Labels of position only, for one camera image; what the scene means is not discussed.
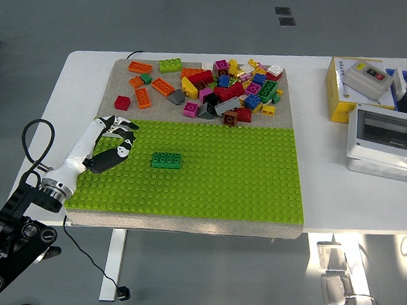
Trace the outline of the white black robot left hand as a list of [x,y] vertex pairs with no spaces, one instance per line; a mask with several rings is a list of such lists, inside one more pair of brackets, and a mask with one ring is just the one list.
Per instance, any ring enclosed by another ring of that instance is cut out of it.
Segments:
[[[135,140],[134,131],[138,129],[138,125],[119,116],[96,118],[81,134],[62,164],[43,176],[41,185],[59,191],[67,198],[71,197],[76,191],[77,178],[81,173],[91,170],[99,174],[126,160]],[[105,133],[119,135],[123,142],[93,156],[95,146]]]

